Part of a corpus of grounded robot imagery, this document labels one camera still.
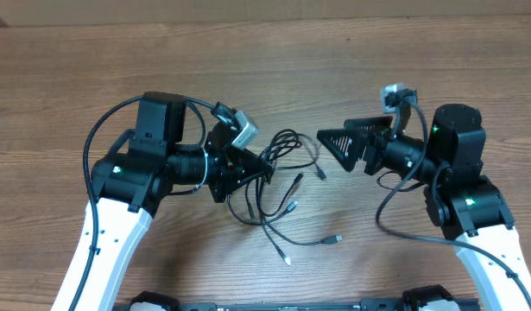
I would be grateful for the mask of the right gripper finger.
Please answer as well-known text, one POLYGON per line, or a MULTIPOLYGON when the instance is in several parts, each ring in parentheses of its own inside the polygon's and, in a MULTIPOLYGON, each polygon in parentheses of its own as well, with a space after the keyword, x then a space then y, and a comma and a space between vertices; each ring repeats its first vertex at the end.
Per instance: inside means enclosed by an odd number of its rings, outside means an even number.
POLYGON ((351 172, 363 158, 370 142, 363 130, 319 130, 317 139, 347 172, 351 172))
POLYGON ((346 119, 344 122, 344 129, 366 131, 383 131, 385 129, 389 130, 392 119, 393 118, 391 116, 346 119))

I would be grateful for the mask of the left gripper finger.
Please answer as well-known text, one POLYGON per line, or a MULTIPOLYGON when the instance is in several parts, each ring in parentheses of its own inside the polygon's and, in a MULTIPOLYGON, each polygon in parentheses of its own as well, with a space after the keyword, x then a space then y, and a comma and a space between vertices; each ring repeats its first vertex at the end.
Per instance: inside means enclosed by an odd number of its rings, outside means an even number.
POLYGON ((253 175, 249 175, 247 177, 242 178, 232 178, 230 180, 230 192, 233 193, 236 190, 238 190, 240 187, 247 185, 251 183, 253 180, 256 180, 258 178, 266 178, 268 179, 271 176, 271 172, 260 172, 253 175))
POLYGON ((243 169, 255 173, 272 173, 272 166, 248 149, 238 149, 237 157, 243 169))

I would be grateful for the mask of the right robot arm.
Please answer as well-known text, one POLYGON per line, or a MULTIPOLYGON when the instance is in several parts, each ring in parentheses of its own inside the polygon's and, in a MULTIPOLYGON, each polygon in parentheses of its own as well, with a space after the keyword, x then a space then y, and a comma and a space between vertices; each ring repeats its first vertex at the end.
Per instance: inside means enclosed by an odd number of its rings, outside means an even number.
POLYGON ((401 177, 377 208, 375 221, 389 235, 450 245, 473 280, 487 310, 531 310, 531 275, 522 256, 515 219, 502 192, 482 173, 486 133, 479 110, 468 105, 439 107, 422 138, 404 135, 417 103, 403 99, 384 106, 381 117, 348 119, 343 128, 319 130, 318 140, 341 166, 357 162, 375 175, 387 168, 401 177), (398 232, 381 222, 391 199, 405 184, 424 185, 427 213, 439 238, 398 232))

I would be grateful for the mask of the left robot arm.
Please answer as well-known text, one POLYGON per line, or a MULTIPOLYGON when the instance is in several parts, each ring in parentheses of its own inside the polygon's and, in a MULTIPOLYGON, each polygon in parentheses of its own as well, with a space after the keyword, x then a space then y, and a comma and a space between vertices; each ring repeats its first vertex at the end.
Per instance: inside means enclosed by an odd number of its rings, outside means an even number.
POLYGON ((145 92, 123 101, 106 117, 138 105, 136 125, 127 129, 95 164, 89 151, 98 120, 82 155, 89 197, 79 243, 54 310, 110 310, 137 246, 161 201, 185 185, 185 194, 209 187, 217 203, 273 169, 247 150, 257 135, 243 111, 221 103, 165 92, 145 92))

